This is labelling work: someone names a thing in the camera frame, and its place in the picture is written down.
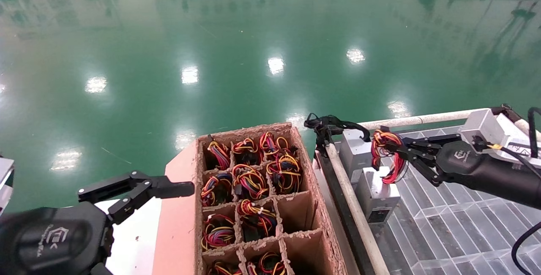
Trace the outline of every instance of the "green epoxy floor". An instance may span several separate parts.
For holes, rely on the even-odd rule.
[[[0,0],[8,210],[74,204],[80,186],[162,174],[195,135],[309,112],[359,122],[506,102],[524,113],[541,104],[536,4]]]

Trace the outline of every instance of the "black wire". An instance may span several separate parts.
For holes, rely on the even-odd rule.
[[[533,233],[535,233],[538,229],[541,229],[541,222],[534,225],[531,229],[528,229],[524,234],[522,234],[516,242],[513,244],[513,248],[511,249],[511,257],[513,259],[514,265],[524,274],[526,275],[532,275],[532,273],[528,272],[528,270],[524,269],[522,265],[518,262],[518,259],[516,258],[516,252],[518,252],[518,248],[522,245],[522,243]]]
[[[509,148],[502,147],[500,148],[502,152],[506,152],[513,156],[515,159],[519,160],[520,163],[524,164],[530,171],[532,171],[534,174],[536,174],[541,179],[541,174],[537,171],[535,167],[531,163],[528,162],[528,160],[524,159],[518,152],[514,152],[510,150]]]
[[[368,129],[354,122],[342,121],[334,115],[318,117],[315,113],[310,113],[304,122],[304,126],[314,130],[316,150],[325,157],[327,157],[325,144],[332,143],[332,136],[342,134],[344,129],[358,129],[363,132],[361,139],[364,142],[370,142],[370,131]]]
[[[531,157],[537,158],[539,156],[537,148],[537,134],[536,134],[536,123],[533,119],[533,115],[536,113],[541,114],[541,108],[531,107],[528,110],[528,128],[530,129],[530,150],[532,150]]]
[[[534,121],[534,114],[535,112],[541,114],[541,109],[540,108],[537,108],[537,107],[531,107],[528,111],[528,128],[530,129],[529,130],[529,135],[530,135],[530,150],[532,150],[531,152],[531,157],[532,158],[537,158],[538,157],[538,148],[537,148],[537,134],[536,134],[536,124],[535,124],[535,121]],[[518,154],[517,152],[514,152],[512,150],[509,150],[508,148],[506,147],[502,147],[501,150],[503,152],[506,152],[508,154],[510,154],[511,156],[515,157],[517,160],[519,160],[522,164],[524,164],[530,171],[532,171],[533,173],[535,173],[538,177],[541,178],[541,174],[537,171],[537,169],[535,167],[533,167],[533,165],[531,165],[531,163],[529,163],[526,159],[524,159],[520,154]],[[531,235],[533,235],[533,233],[535,233],[538,229],[541,229],[541,222],[537,223],[536,225],[534,225],[533,227],[531,227],[530,229],[528,229],[524,234],[522,234],[513,244],[513,247],[512,247],[512,250],[511,250],[511,258],[513,259],[513,263],[514,265],[516,265],[516,267],[524,274],[526,275],[532,275],[531,273],[528,272],[528,270],[524,269],[524,267],[522,267],[522,265],[520,265],[520,263],[518,262],[518,259],[516,258],[516,253],[518,252],[518,248],[522,245],[522,243]]]

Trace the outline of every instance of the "white metal pipe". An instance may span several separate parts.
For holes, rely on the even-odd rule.
[[[347,177],[346,170],[338,157],[336,147],[334,147],[334,144],[330,143],[325,148],[327,150],[329,160],[333,166],[334,173],[336,174],[340,187],[342,188],[342,192],[344,192],[344,197],[346,198],[347,205],[350,208],[355,225],[357,225],[357,230],[361,235],[361,239],[363,239],[363,244],[368,253],[370,263],[374,268],[375,275],[390,275],[389,269],[387,269],[387,265],[385,264],[383,256],[381,255],[381,251],[375,242],[374,235],[370,230],[369,223],[366,221],[363,209],[355,196],[350,179]]]
[[[458,111],[458,112],[427,114],[427,115],[419,115],[416,117],[400,117],[398,119],[369,121],[369,122],[359,123],[359,125],[365,127],[369,131],[372,131],[374,129],[378,129],[381,125],[384,125],[387,127],[401,127],[401,126],[408,126],[408,125],[420,125],[420,124],[427,124],[427,123],[465,120],[468,118],[468,115],[470,115],[472,112],[482,111],[486,109],[489,109],[489,108],[471,109],[468,111]],[[525,133],[526,135],[529,135],[530,129],[528,127],[528,122],[526,120],[524,119],[518,120],[514,124],[520,130],[522,130],[523,133]],[[537,142],[541,142],[541,133],[539,131],[536,131],[536,133],[537,133]]]

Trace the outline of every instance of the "cardboard box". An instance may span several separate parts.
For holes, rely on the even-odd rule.
[[[288,140],[290,146],[299,148],[296,154],[303,169],[303,182],[299,192],[278,195],[267,177],[269,196],[255,202],[258,205],[271,207],[276,212],[278,221],[276,234],[272,237],[245,242],[242,221],[236,213],[238,205],[236,195],[230,203],[213,207],[201,205],[201,187],[212,175],[219,173],[219,170],[212,168],[213,156],[207,150],[208,136],[199,137],[195,144],[181,153],[188,151],[187,154],[184,156],[179,154],[166,168],[166,175],[172,181],[194,181],[196,193],[190,198],[162,202],[154,275],[205,275],[208,266],[215,260],[238,264],[242,273],[247,275],[247,261],[269,250],[281,255],[289,275],[345,275],[347,273],[342,252],[311,167],[311,160],[304,148],[299,131],[290,123],[279,123],[213,134],[212,137],[218,143],[231,146],[247,137],[259,142],[260,136],[267,131],[272,132],[275,139],[282,136]],[[231,165],[228,171],[235,165],[232,153],[230,159]],[[272,161],[265,158],[260,165],[253,167],[265,173],[265,166],[270,162]],[[235,243],[223,248],[203,251],[201,248],[203,222],[208,215],[213,213],[222,213],[235,220]]]

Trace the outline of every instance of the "bundled wires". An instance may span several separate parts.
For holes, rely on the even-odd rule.
[[[283,139],[285,146],[279,145],[279,140]],[[267,174],[276,188],[277,194],[291,194],[299,192],[303,176],[301,167],[296,158],[290,152],[287,140],[280,137],[276,139],[276,145],[284,152],[277,156],[276,161],[267,165]]]
[[[203,250],[221,248],[235,242],[234,222],[225,215],[209,215],[205,221],[201,247]]]
[[[217,260],[209,267],[207,275],[242,275],[242,271],[234,265]]]
[[[232,151],[238,164],[256,165],[263,161],[263,151],[251,138],[234,144]]]
[[[232,201],[231,173],[218,173],[205,183],[201,189],[201,202],[204,207],[215,206]]]
[[[231,160],[228,154],[230,150],[227,148],[227,146],[224,144],[219,144],[216,141],[212,141],[208,145],[207,150],[209,150],[218,160],[218,165],[216,166],[218,169],[222,171],[228,169],[231,164]]]
[[[267,179],[252,166],[235,165],[232,174],[235,193],[241,198],[259,200],[268,196]]]
[[[383,183],[390,184],[400,181],[404,176],[404,169],[406,168],[407,161],[398,156],[396,152],[390,152],[385,147],[388,146],[400,147],[404,145],[402,138],[398,134],[392,132],[384,132],[380,129],[374,131],[374,138],[372,140],[372,167],[378,169],[381,158],[394,156],[393,165],[391,171],[385,177],[383,177]]]
[[[278,153],[278,148],[274,144],[274,135],[271,132],[265,132],[259,138],[259,148],[263,151],[265,155],[274,155]]]
[[[275,252],[266,252],[255,262],[246,265],[249,275],[285,275],[286,267]]]
[[[255,203],[244,199],[238,204],[237,212],[243,220],[243,223],[249,226],[247,229],[257,231],[257,235],[259,235],[259,238],[247,238],[246,235],[249,234],[245,232],[245,241],[274,236],[278,222],[276,221],[276,213],[273,211],[262,206],[256,207]]]

